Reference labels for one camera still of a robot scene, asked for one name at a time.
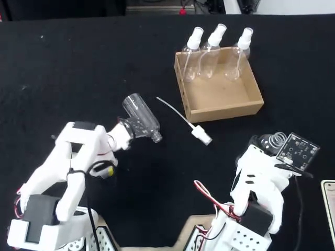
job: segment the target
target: black fabric surface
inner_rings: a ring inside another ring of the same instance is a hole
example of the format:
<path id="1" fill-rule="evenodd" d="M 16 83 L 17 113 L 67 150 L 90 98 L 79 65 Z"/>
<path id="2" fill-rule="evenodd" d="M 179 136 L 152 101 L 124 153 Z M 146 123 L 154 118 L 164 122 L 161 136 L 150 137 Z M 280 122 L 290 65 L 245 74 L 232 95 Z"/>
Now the black fabric surface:
<path id="1" fill-rule="evenodd" d="M 205 146 L 160 96 L 183 110 L 174 53 L 193 27 L 207 38 L 218 22 L 221 45 L 254 29 L 251 66 L 265 105 L 255 116 L 202 123 L 213 138 Z M 201 180 L 219 201 L 229 201 L 235 158 L 254 134 L 294 131 L 321 146 L 300 178 L 305 202 L 300 250 L 332 250 L 320 188 L 335 179 L 335 15 L 164 16 L 26 21 L 0 24 L 1 250 L 14 217 L 16 189 L 43 163 L 68 121 L 111 129 L 126 117 L 122 100 L 139 92 L 161 123 L 163 141 L 133 142 L 116 153 L 117 180 L 92 180 L 89 194 L 121 246 L 173 245 L 190 215 L 212 214 L 193 186 Z M 283 192 L 283 225 L 271 250 L 293 250 L 299 202 L 293 180 Z"/>

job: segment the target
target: clear bottle held by gripper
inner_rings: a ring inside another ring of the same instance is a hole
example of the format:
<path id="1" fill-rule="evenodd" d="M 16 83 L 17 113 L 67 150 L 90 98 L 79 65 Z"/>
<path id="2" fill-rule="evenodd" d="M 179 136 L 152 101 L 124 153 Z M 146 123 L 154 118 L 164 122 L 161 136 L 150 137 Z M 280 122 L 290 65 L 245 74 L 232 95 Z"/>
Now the clear bottle held by gripper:
<path id="1" fill-rule="evenodd" d="M 209 36 L 207 42 L 201 47 L 201 56 L 198 63 L 198 75 L 211 78 L 214 74 L 220 56 L 220 42 L 227 27 L 218 24 L 215 31 Z"/>
<path id="2" fill-rule="evenodd" d="M 182 50 L 180 62 L 182 76 L 185 82 L 190 82 L 197 76 L 198 61 L 201 56 L 199 45 L 203 33 L 204 30 L 201 27 L 195 27 L 187 44 Z"/>
<path id="3" fill-rule="evenodd" d="M 230 51 L 227 62 L 224 65 L 224 75 L 229 80 L 237 80 L 243 73 L 250 56 L 250 43 L 253 30 L 245 28 L 237 44 Z"/>

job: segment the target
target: electronic component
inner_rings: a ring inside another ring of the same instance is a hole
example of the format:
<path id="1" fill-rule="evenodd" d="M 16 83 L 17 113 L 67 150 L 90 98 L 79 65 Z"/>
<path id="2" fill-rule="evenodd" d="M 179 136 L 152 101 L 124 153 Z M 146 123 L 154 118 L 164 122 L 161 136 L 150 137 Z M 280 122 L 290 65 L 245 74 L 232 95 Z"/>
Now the electronic component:
<path id="1" fill-rule="evenodd" d="M 273 216 L 271 212 L 256 202 L 249 202 L 247 210 L 241 217 L 240 224 L 249 230 L 265 236 L 271 225 Z"/>
<path id="2" fill-rule="evenodd" d="M 320 147 L 291 133 L 276 158 L 288 165 L 304 171 L 315 157 Z"/>

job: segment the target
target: metal spring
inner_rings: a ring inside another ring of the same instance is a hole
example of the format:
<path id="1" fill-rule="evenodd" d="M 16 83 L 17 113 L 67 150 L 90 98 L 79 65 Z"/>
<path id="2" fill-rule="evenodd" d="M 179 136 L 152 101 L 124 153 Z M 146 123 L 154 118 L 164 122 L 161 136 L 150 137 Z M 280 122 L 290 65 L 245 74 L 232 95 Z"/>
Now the metal spring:
<path id="1" fill-rule="evenodd" d="M 283 132 L 276 132 L 274 135 L 269 137 L 269 144 L 273 148 L 280 148 L 285 143 L 287 136 Z"/>

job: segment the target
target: open cardboard box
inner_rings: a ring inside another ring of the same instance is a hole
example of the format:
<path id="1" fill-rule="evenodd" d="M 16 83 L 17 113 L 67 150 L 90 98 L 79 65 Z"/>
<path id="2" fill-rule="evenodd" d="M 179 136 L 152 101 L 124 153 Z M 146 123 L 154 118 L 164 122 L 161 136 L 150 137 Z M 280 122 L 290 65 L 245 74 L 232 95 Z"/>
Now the open cardboard box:
<path id="1" fill-rule="evenodd" d="M 174 69 L 185 114 L 190 122 L 202 122 L 256 114 L 264 104 L 261 92 L 246 61 L 241 77 L 230 81 L 223 74 L 230 47 L 221 48 L 218 65 L 210 79 L 195 78 L 184 82 L 182 54 L 176 53 Z"/>

